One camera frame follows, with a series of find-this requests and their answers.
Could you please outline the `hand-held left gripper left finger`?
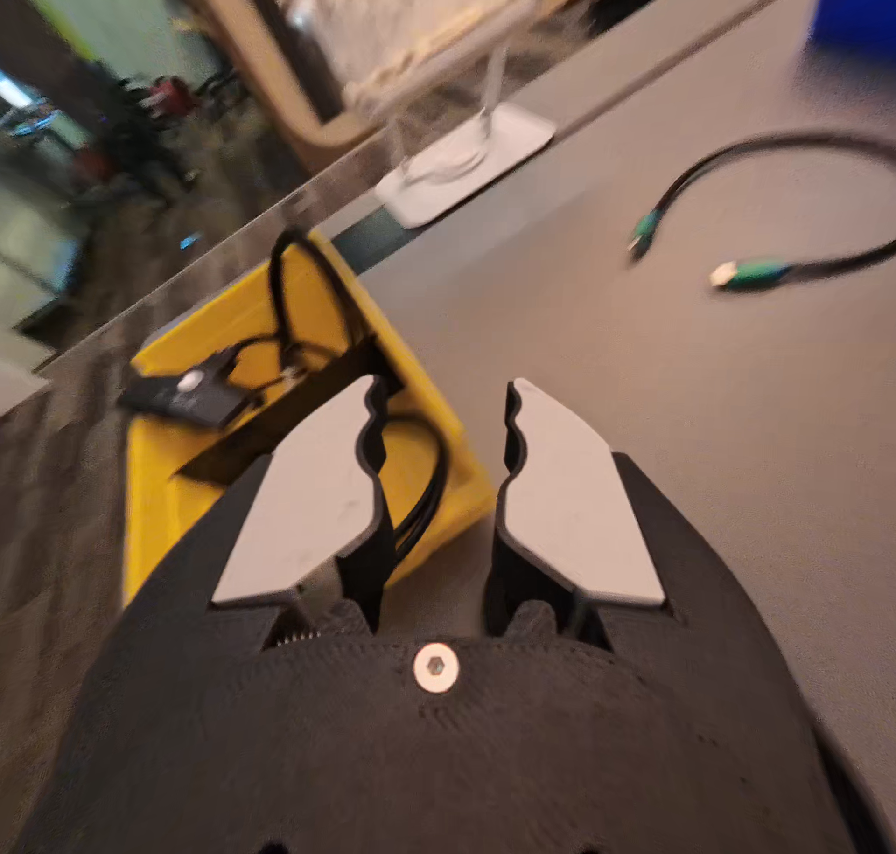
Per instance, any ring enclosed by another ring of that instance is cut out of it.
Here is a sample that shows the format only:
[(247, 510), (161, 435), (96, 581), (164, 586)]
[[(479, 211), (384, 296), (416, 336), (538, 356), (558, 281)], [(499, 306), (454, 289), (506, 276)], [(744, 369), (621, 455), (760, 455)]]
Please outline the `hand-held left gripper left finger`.
[(215, 606), (378, 606), (394, 566), (385, 381), (365, 375), (275, 447), (218, 580)]

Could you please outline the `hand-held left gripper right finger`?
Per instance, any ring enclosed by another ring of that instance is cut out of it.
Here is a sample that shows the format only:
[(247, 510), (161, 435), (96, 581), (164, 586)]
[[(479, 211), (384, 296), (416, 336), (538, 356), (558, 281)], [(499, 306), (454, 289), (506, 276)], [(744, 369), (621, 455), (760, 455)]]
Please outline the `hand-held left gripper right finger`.
[(525, 378), (508, 384), (508, 477), (497, 528), (589, 602), (661, 606), (666, 592), (608, 442)]

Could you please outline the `yellow plastic bin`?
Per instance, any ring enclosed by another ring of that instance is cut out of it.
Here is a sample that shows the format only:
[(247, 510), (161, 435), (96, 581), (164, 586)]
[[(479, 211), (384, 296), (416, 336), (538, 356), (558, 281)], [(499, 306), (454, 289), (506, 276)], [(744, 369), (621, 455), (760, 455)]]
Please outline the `yellow plastic bin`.
[(393, 526), (413, 513), (444, 455), (444, 489), (414, 547), (387, 585), (422, 566), (438, 549), (493, 509), (496, 492), (459, 418), (384, 312), (320, 233), (287, 229), (268, 260), (193, 313), (158, 333), (133, 357), (138, 375), (173, 375), (227, 348), (238, 351), (231, 382), (260, 394), (258, 405), (223, 430), (200, 430), (147, 415), (127, 435), (126, 543), (123, 598), (128, 604), (168, 551), (222, 497), (226, 487), (187, 479), (177, 470), (297, 386), (352, 345), (374, 335), (404, 382), (388, 397), (381, 472)]

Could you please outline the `black hdmi cable green plugs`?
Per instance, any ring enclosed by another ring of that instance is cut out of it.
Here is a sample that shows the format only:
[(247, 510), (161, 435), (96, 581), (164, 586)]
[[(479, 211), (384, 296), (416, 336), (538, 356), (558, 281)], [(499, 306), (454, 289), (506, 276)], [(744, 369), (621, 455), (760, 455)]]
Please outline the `black hdmi cable green plugs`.
[[(668, 211), (700, 177), (723, 165), (756, 154), (811, 149), (857, 155), (884, 164), (891, 170), (895, 166), (894, 143), (851, 132), (777, 132), (723, 146), (684, 170), (663, 192), (652, 210), (640, 218), (628, 244), (631, 260), (638, 262), (646, 256)], [(818, 260), (787, 261), (768, 258), (730, 261), (711, 273), (710, 286), (720, 292), (763, 291), (792, 282), (809, 282), (851, 274), (881, 265), (893, 259), (894, 255), (895, 241), (890, 240), (866, 251)]]

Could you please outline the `blue plastic bin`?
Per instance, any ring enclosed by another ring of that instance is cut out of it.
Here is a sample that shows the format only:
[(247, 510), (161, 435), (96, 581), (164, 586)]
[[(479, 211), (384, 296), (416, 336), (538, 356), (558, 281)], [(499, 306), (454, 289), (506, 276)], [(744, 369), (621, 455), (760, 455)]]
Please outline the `blue plastic bin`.
[(811, 38), (825, 45), (893, 57), (895, 0), (819, 0)]

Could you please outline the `white monitor stand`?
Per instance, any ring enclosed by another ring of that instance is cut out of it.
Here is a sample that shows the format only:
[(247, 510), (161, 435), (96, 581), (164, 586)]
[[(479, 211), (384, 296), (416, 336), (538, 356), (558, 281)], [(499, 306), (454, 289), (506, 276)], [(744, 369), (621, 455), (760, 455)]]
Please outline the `white monitor stand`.
[(449, 213), (548, 146), (552, 121), (500, 99), (509, 44), (488, 57), (478, 112), (417, 154), (409, 154), (398, 116), (386, 124), (391, 170), (375, 198), (404, 230)]

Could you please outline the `plastic-wrapped manual sheet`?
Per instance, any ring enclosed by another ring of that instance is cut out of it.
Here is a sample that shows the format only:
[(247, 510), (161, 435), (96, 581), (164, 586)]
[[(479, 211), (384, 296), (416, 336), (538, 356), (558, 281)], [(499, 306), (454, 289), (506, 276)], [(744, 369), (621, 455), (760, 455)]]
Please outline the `plastic-wrapped manual sheet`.
[(568, 0), (251, 0), (319, 121), (378, 120)]

